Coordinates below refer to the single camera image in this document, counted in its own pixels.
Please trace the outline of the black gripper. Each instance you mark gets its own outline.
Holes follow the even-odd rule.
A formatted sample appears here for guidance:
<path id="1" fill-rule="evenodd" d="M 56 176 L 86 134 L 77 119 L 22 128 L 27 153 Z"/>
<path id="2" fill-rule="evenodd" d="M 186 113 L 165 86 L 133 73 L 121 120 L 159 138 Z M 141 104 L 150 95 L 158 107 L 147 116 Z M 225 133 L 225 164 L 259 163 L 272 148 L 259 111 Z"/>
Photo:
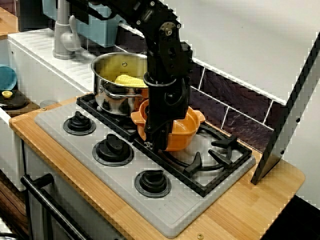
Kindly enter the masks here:
<path id="1" fill-rule="evenodd" d="M 143 80 L 148 86 L 148 113 L 144 131 L 144 146 L 152 151 L 167 149 L 174 120 L 183 120 L 189 107 L 189 76 L 178 77 L 169 84 L 155 84 L 146 72 Z"/>

